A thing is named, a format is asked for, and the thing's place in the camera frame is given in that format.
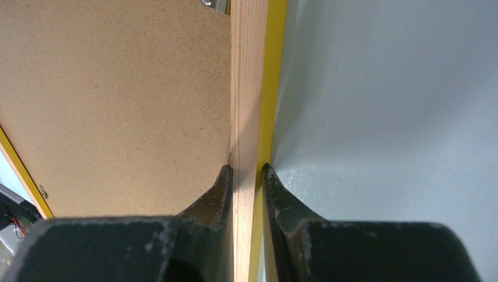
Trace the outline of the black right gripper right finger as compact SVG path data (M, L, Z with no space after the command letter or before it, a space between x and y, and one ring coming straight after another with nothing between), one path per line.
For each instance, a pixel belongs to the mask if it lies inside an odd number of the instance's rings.
M330 221L262 168L267 281L479 281L457 235L431 222Z

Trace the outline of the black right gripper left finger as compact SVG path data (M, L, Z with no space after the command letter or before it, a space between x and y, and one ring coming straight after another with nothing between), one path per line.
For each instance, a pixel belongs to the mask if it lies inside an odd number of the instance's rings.
M233 174L175 216L41 220L2 281L232 281Z

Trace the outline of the brown cardboard backing board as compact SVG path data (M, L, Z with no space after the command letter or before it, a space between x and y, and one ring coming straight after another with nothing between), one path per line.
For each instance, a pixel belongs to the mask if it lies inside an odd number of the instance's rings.
M1 126L53 215L176 214L230 143L230 18L200 1L2 1Z

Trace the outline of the yellow wooden picture frame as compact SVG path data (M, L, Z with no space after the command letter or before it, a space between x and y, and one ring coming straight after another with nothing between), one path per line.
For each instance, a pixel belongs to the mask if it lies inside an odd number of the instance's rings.
M268 1L231 1L231 14L226 15L230 18L230 143L227 161L221 168L228 165L234 172L230 211L232 281L247 281L250 276L257 143L263 94L265 37L269 29L268 13ZM14 165L17 160L21 161L22 166L15 169L16 175L40 210L43 220L68 218L52 214L18 152L15 148L14 150L16 155L10 157L9 162ZM69 217L175 216L180 212Z

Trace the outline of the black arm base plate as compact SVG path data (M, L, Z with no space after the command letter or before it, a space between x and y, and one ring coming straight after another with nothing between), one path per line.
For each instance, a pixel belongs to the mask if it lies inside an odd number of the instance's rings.
M1 184L1 230L13 226L20 239L39 220L43 220L37 208Z

